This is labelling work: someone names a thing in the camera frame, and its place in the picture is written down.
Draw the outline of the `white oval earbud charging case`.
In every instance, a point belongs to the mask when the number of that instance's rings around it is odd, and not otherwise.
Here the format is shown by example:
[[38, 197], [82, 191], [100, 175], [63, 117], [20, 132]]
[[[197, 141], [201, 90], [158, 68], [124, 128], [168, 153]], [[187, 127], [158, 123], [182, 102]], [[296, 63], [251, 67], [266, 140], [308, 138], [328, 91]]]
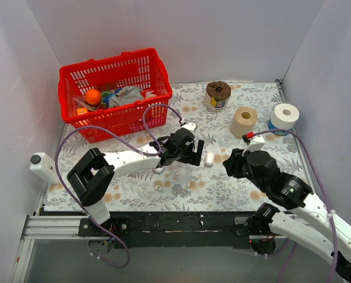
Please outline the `white oval earbud charging case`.
[[213, 152], [207, 152], [204, 157], [204, 165], [206, 167], [212, 167], [214, 165], [215, 154]]

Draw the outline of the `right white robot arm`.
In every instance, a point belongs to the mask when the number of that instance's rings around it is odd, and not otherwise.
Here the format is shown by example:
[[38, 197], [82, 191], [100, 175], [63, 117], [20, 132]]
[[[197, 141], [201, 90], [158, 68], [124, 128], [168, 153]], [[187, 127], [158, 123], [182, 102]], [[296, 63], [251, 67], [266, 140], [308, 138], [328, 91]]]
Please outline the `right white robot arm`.
[[295, 221], [277, 207], [265, 203], [253, 216], [253, 226], [258, 233], [264, 235], [271, 231], [286, 236], [327, 262], [332, 262], [335, 255], [342, 255], [351, 263], [351, 226], [337, 214], [328, 212], [327, 205], [308, 184], [282, 172], [267, 152], [234, 149], [223, 165], [229, 177], [248, 179], [277, 206], [308, 223]]

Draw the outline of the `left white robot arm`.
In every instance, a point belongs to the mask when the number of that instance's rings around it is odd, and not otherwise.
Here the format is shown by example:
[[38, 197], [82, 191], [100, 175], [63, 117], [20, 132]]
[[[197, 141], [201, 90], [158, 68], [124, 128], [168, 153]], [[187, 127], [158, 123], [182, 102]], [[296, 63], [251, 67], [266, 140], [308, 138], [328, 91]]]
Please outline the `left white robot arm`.
[[204, 141], [195, 148], [195, 123], [185, 123], [175, 133], [157, 139], [161, 147], [152, 141], [136, 150], [102, 153], [98, 148], [90, 149], [67, 175], [81, 205], [93, 219], [91, 228], [100, 236], [107, 235], [112, 228], [110, 212], [104, 195], [110, 182], [120, 176], [146, 169], [158, 169], [181, 162], [199, 166]]

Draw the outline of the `white square case with screen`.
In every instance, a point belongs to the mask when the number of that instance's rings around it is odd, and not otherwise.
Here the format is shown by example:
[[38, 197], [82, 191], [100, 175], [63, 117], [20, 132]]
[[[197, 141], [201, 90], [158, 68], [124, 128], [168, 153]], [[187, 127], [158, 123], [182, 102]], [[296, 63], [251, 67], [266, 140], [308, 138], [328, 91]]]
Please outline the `white square case with screen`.
[[158, 167], [158, 168], [155, 168], [153, 171], [156, 172], [157, 174], [161, 174], [163, 171], [164, 171], [164, 167]]

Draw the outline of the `beige toilet paper roll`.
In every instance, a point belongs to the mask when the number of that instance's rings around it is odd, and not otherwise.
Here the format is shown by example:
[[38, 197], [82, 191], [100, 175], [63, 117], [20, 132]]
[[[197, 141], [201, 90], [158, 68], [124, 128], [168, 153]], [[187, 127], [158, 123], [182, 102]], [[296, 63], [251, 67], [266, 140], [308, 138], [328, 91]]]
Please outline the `beige toilet paper roll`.
[[253, 108], [241, 106], [234, 113], [230, 131], [235, 137], [241, 138], [253, 131], [257, 119], [257, 112]]

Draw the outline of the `floral patterned table mat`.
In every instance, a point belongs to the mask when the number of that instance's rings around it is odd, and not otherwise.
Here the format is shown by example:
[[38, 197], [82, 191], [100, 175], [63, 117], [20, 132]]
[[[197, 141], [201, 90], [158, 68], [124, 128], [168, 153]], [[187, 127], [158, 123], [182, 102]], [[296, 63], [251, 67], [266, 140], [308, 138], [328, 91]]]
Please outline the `floral patterned table mat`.
[[55, 155], [60, 179], [46, 212], [255, 211], [303, 203], [311, 192], [292, 135], [268, 133], [281, 103], [274, 83], [234, 84], [219, 112], [204, 105], [206, 84], [173, 86], [169, 104], [139, 111], [141, 132], [120, 137], [88, 125], [107, 139], [88, 143], [71, 129]]

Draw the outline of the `white toilet roll blue wrap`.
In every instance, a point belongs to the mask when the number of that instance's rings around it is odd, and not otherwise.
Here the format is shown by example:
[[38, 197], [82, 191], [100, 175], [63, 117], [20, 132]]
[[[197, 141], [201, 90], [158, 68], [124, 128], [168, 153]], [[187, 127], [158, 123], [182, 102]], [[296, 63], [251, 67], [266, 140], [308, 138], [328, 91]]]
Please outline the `white toilet roll blue wrap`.
[[288, 131], [293, 129], [299, 116], [299, 111], [295, 106], [281, 103], [274, 107], [267, 125], [270, 130], [274, 130], [274, 134], [286, 136]]

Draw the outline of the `brown topped paper roll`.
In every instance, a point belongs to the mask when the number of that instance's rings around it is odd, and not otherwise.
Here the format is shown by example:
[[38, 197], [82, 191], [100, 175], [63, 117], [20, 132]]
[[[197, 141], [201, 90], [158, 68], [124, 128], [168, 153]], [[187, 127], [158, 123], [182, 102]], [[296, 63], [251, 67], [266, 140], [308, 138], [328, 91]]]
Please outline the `brown topped paper roll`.
[[213, 112], [226, 108], [231, 96], [231, 87], [223, 81], [209, 83], [205, 90], [204, 106]]

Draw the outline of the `grey crumpled snack bag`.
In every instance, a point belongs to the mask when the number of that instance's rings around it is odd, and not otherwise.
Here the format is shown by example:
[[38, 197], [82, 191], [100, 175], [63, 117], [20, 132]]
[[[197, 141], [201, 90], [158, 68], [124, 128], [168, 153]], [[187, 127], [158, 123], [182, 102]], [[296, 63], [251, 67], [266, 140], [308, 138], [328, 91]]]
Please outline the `grey crumpled snack bag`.
[[107, 99], [107, 104], [109, 108], [114, 108], [142, 100], [144, 100], [144, 97], [141, 89], [135, 86], [125, 86], [111, 91]]

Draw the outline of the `red plastic shopping basket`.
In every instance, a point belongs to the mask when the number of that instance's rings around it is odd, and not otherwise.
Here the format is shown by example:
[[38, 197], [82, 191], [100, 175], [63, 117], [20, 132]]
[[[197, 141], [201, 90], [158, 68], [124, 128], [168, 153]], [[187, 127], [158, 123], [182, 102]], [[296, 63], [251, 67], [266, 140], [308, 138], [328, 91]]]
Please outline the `red plastic shopping basket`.
[[60, 68], [58, 100], [63, 121], [90, 143], [142, 131], [166, 123], [172, 97], [169, 76], [154, 48], [90, 59]]

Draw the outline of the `orange fruit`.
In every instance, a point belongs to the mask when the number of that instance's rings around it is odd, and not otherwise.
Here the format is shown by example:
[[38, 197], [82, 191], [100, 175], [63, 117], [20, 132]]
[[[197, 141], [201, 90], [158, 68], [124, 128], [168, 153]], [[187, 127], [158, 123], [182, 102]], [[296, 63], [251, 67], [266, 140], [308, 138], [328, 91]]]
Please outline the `orange fruit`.
[[85, 93], [84, 97], [85, 97], [86, 103], [89, 105], [96, 106], [101, 102], [101, 92], [99, 92], [99, 90], [96, 90], [96, 89], [88, 90]]

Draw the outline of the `small orange box in basket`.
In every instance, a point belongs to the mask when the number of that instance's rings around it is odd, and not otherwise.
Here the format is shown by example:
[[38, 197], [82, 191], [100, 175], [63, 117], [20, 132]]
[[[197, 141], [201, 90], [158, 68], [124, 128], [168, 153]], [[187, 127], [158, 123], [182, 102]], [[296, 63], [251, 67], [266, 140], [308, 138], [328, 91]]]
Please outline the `small orange box in basket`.
[[78, 116], [80, 116], [80, 115], [83, 115], [83, 114], [87, 114], [88, 113], [88, 110], [86, 109], [86, 108], [78, 108], [77, 110], [76, 110], [76, 112], [77, 112], [77, 115]]

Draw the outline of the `white box with grey knob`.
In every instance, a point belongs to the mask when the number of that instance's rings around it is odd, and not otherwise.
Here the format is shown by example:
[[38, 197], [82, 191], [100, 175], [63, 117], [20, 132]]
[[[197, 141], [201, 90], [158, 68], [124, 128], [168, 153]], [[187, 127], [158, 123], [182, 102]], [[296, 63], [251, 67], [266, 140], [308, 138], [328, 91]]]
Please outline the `white box with grey knob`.
[[60, 180], [55, 171], [55, 163], [45, 152], [34, 153], [30, 157], [30, 171], [50, 185], [59, 185]]

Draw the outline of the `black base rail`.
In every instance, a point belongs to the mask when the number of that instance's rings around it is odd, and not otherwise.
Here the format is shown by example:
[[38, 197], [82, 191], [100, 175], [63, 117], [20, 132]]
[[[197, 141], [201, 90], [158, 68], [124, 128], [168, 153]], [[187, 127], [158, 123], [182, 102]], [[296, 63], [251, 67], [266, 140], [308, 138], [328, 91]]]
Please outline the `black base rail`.
[[129, 248], [232, 247], [272, 253], [275, 236], [249, 221], [252, 212], [113, 212], [97, 227], [82, 218], [78, 235], [90, 239], [118, 236]]

